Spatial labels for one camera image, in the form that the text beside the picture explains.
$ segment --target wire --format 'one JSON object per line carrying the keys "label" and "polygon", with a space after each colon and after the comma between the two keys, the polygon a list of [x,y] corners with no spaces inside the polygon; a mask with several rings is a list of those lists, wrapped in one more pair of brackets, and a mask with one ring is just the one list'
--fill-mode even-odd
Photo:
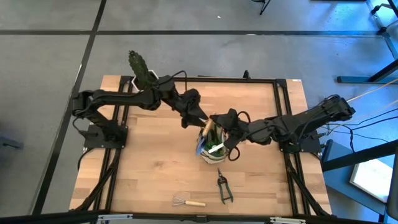
{"label": "wire", "polygon": [[377,123],[380,123],[380,122],[383,122],[383,121],[388,121],[388,120],[390,120],[390,119],[396,119],[396,118],[398,118],[398,116],[394,116],[394,117],[391,117],[391,118],[382,119],[382,120],[380,120],[380,121],[376,121],[376,122],[373,122],[373,123],[371,123],[371,124],[367,124],[367,125],[365,125],[365,126],[361,126],[361,127],[359,127],[359,128],[353,128],[353,130],[358,130],[358,129],[361,129],[361,128],[366,128],[366,127],[368,127],[368,126],[370,126],[370,125],[374,125],[374,124],[377,124]]}
{"label": "wire", "polygon": [[380,115],[374,116],[374,117],[372,117],[372,118],[366,119],[366,120],[364,120],[364,121],[361,121],[359,124],[345,124],[345,125],[347,125],[347,126],[357,126],[357,125],[362,124],[363,122],[370,121],[370,120],[372,120],[372,119],[374,119],[374,118],[378,118],[378,117],[380,117],[380,116],[383,116],[383,115],[385,115],[385,114],[391,113],[391,112],[396,111],[396,110],[398,110],[398,108],[397,108],[397,109],[390,110],[390,111],[387,111],[387,112],[385,112],[385,113],[382,113],[382,114],[380,114]]}
{"label": "wire", "polygon": [[[338,95],[337,95],[337,94],[330,95],[330,96],[326,97],[325,99],[323,99],[321,102],[319,102],[319,104],[317,104],[316,106],[320,106],[320,105],[321,105],[322,103],[324,103],[326,100],[329,100],[329,99],[331,99],[331,98],[333,98],[333,97],[336,97],[336,96],[338,96]],[[333,107],[333,106],[335,106],[335,105],[336,105],[336,103],[333,103],[333,104],[330,105],[329,107],[323,108],[321,111],[317,112],[317,113],[314,114],[310,119],[308,119],[308,121],[305,123],[305,125],[304,125],[303,129],[301,130],[301,133],[300,133],[300,135],[298,136],[297,139],[301,139],[301,137],[302,137],[303,134],[304,134],[305,129],[307,128],[308,124],[310,124],[310,122],[314,119],[314,117],[318,116],[320,113],[323,113],[324,111],[327,111],[327,109],[329,109],[329,108],[331,108],[331,107]]]}
{"label": "wire", "polygon": [[251,120],[250,120],[250,116],[249,116],[249,113],[248,112],[246,112],[246,111],[241,111],[241,112],[239,112],[238,113],[238,117],[239,117],[239,114],[244,114],[244,115],[246,115],[246,117],[248,118],[248,122],[250,123],[251,122]]}
{"label": "wire", "polygon": [[76,127],[76,125],[75,125],[75,122],[77,121],[77,119],[79,119],[79,118],[75,118],[75,119],[72,121],[72,126],[77,130],[77,132],[79,132],[79,134],[81,134],[82,136],[84,136],[83,132],[82,132],[80,129],[78,129],[78,128]]}
{"label": "wire", "polygon": [[[232,152],[234,149],[238,152],[238,155],[237,155],[234,159],[231,159],[231,152]],[[240,151],[240,150],[238,149],[238,147],[236,147],[236,146],[228,153],[228,159],[229,159],[229,161],[231,161],[231,162],[238,160],[240,156],[241,156],[241,151]]]}
{"label": "wire", "polygon": [[[347,133],[347,132],[344,132],[344,131],[333,131],[333,132],[335,132],[335,133],[343,133],[343,134],[351,134],[351,133]],[[355,133],[354,133],[354,135],[362,137],[362,138],[374,139],[374,140],[380,140],[380,141],[388,142],[387,140],[382,139],[382,138],[372,138],[372,137],[367,137],[367,136],[363,136],[363,135],[355,134]]]}
{"label": "wire", "polygon": [[374,91],[380,90],[381,88],[383,88],[383,87],[385,87],[385,86],[388,86],[388,85],[390,85],[391,83],[394,83],[394,82],[396,82],[396,81],[398,81],[398,78],[396,78],[395,80],[393,80],[393,81],[391,81],[391,82],[388,82],[388,83],[386,83],[386,84],[380,86],[380,87],[377,88],[377,89],[374,89],[374,90],[371,90],[371,91],[367,91],[366,93],[363,93],[363,94],[361,94],[361,95],[359,95],[359,96],[355,96],[354,98],[347,100],[347,102],[356,100],[356,99],[358,99],[358,98],[360,98],[360,97],[362,97],[362,96],[364,96],[364,95],[367,95],[367,94],[372,93],[372,92],[374,92]]}
{"label": "wire", "polygon": [[357,118],[357,119],[352,119],[352,120],[345,121],[345,122],[343,122],[343,123],[337,125],[336,127],[334,127],[334,128],[328,133],[328,135],[329,135],[333,130],[335,130],[336,128],[339,128],[340,126],[342,126],[342,125],[344,125],[344,124],[347,125],[347,123],[349,123],[349,122],[358,121],[358,120],[360,120],[360,119],[362,119],[362,118],[365,118],[365,117],[368,117],[368,116],[370,116],[370,115],[372,115],[372,114],[374,114],[374,113],[377,113],[377,112],[379,112],[379,111],[385,110],[386,108],[390,107],[391,105],[393,105],[394,103],[397,103],[397,102],[398,102],[398,100],[395,100],[395,101],[393,101],[392,103],[389,103],[388,105],[384,106],[383,108],[381,108],[381,109],[379,109],[379,110],[372,111],[372,112],[370,112],[369,114],[366,114],[366,115],[364,115],[364,116],[360,116],[360,117]]}
{"label": "wire", "polygon": [[88,148],[88,149],[80,156],[79,161],[77,162],[77,171],[80,170],[80,162],[81,162],[81,160],[83,159],[83,157],[84,157],[87,153],[89,153],[91,150],[93,150],[93,149],[94,149],[94,148]]}
{"label": "wire", "polygon": [[160,83],[160,85],[161,85],[161,84],[164,84],[164,83],[167,83],[168,81],[170,81],[171,79],[173,79],[174,76],[179,75],[179,74],[181,74],[181,73],[184,73],[184,74],[185,74],[185,91],[187,91],[187,90],[188,90],[188,85],[187,85],[187,82],[188,82],[188,75],[187,75],[187,72],[184,71],[184,70],[181,70],[181,71],[177,72],[176,74],[172,75],[168,80],[166,80],[166,81]]}

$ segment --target wooden tabletop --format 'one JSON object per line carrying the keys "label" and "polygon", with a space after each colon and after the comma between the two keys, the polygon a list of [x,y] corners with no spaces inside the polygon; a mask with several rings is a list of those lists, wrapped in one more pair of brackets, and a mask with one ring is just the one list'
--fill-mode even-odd
{"label": "wooden tabletop", "polygon": [[[106,75],[101,89],[117,91],[120,76]],[[287,80],[293,114],[307,109],[300,80]],[[184,83],[176,82],[184,91]],[[201,94],[200,106],[206,114],[227,113],[230,108],[247,111],[252,120],[277,115],[273,87],[266,83],[188,82]],[[108,119],[113,106],[99,109]],[[278,144],[260,146],[248,141],[238,145],[241,156],[209,165],[195,155],[199,128],[181,127],[179,114],[162,103],[156,111],[131,106],[129,133],[122,150],[112,201],[112,212],[174,213],[207,215],[292,214],[283,154]],[[79,206],[98,182],[104,149],[94,149],[81,162],[70,208]],[[315,199],[331,212],[320,162],[301,153],[305,183]],[[234,202],[220,200],[217,168],[227,178]],[[303,212],[300,191],[296,187],[298,209]],[[104,188],[104,207],[108,186]],[[205,202],[206,207],[172,206],[172,198]]]}

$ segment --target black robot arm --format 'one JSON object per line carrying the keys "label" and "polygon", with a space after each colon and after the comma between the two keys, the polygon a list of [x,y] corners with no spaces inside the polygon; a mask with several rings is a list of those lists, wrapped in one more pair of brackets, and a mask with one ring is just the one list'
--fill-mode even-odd
{"label": "black robot arm", "polygon": [[355,113],[344,98],[338,95],[324,99],[315,107],[296,115],[283,115],[273,118],[245,122],[238,118],[236,110],[229,109],[227,114],[211,115],[216,124],[229,134],[224,145],[234,148],[239,142],[249,140],[261,145],[270,144],[271,140],[289,142],[298,146],[308,133],[330,121],[346,121]]}
{"label": "black robot arm", "polygon": [[199,107],[199,92],[196,89],[191,89],[179,94],[170,76],[160,77],[150,89],[139,93],[118,93],[104,90],[80,92],[73,99],[72,113],[75,117],[86,118],[95,125],[91,127],[91,130],[89,127],[88,131],[80,131],[86,138],[85,147],[121,147],[126,142],[126,127],[119,126],[115,120],[105,118],[98,112],[98,108],[104,105],[119,105],[156,110],[161,101],[180,113],[183,128],[189,125],[204,126],[202,120],[208,119]]}

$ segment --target wooden handle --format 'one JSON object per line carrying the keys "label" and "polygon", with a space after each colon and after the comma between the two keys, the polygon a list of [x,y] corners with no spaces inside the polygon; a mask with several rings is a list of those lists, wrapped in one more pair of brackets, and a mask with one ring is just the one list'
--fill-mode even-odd
{"label": "wooden handle", "polygon": [[205,207],[206,203],[203,202],[192,202],[192,201],[185,201],[186,205],[198,206],[198,207]]}
{"label": "wooden handle", "polygon": [[203,131],[201,132],[201,135],[202,135],[203,137],[206,137],[206,136],[207,136],[207,133],[209,133],[209,130],[210,130],[212,124],[213,124],[213,120],[209,118],[209,119],[207,120],[207,123],[206,123],[205,128],[204,128]]}

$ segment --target concrete floor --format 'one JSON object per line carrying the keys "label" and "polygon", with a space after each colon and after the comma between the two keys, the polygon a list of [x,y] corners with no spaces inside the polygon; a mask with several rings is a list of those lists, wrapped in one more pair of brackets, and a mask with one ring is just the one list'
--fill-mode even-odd
{"label": "concrete floor", "polygon": [[[0,29],[90,30],[99,5],[98,0],[1,0]],[[260,8],[261,4],[249,0],[112,0],[106,4],[99,29],[378,30],[364,2],[278,0],[259,17]],[[395,19],[388,10],[379,16],[386,23]],[[389,32],[398,40],[395,30],[392,27]],[[0,217],[29,213],[87,40],[85,35],[0,35],[0,135],[24,143],[21,151],[0,150]],[[394,59],[381,37],[104,35],[96,37],[81,90],[97,89],[103,75],[130,75],[126,56],[131,49],[142,54],[159,75],[184,69],[190,76],[241,77],[247,69],[252,77],[299,78],[309,106],[331,94],[348,99],[377,88],[337,84],[335,79],[371,76]],[[398,86],[388,86],[353,101],[355,118],[396,100],[397,92]],[[395,124],[381,123],[358,134],[372,136],[378,130],[379,138],[391,141],[398,138]],[[349,146],[348,135],[329,137]],[[354,139],[357,150],[380,143]],[[69,127],[45,213],[67,211],[82,144],[83,138]],[[377,221],[377,214],[344,195],[330,191],[329,197],[335,215]]]}

